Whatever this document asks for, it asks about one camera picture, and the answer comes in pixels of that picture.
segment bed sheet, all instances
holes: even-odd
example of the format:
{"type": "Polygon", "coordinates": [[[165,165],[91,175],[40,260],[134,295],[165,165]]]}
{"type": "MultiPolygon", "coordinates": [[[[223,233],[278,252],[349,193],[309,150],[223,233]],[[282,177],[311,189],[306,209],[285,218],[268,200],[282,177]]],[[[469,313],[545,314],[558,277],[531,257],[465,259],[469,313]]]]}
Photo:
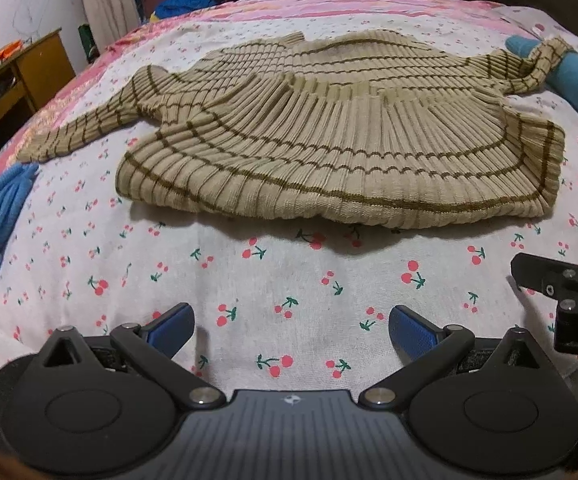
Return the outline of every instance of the bed sheet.
{"type": "MultiPolygon", "coordinates": [[[[166,20],[168,28],[111,62],[63,118],[101,104],[148,62],[184,70],[215,48],[295,30],[312,40],[390,28],[463,56],[502,48],[509,34],[521,33],[476,5],[461,11],[435,0],[398,0],[397,8],[393,0],[338,0],[314,13],[317,2],[301,1],[310,15],[296,18],[291,6],[276,0],[270,10],[269,1],[262,10],[249,7],[245,20],[239,12],[221,17],[219,7],[207,19],[166,20]]],[[[554,303],[517,290],[508,275],[518,251],[578,264],[578,115],[549,91],[509,100],[566,131],[549,218],[400,232],[131,203],[115,193],[115,168],[153,128],[146,123],[43,165],[0,269],[0,367],[37,351],[56,326],[102,335],[186,301],[196,330],[175,361],[226,394],[348,388],[357,396],[402,365],[387,317],[403,303],[440,326],[460,323],[480,336],[526,326],[576,390],[578,357],[550,350],[554,303]]]]}

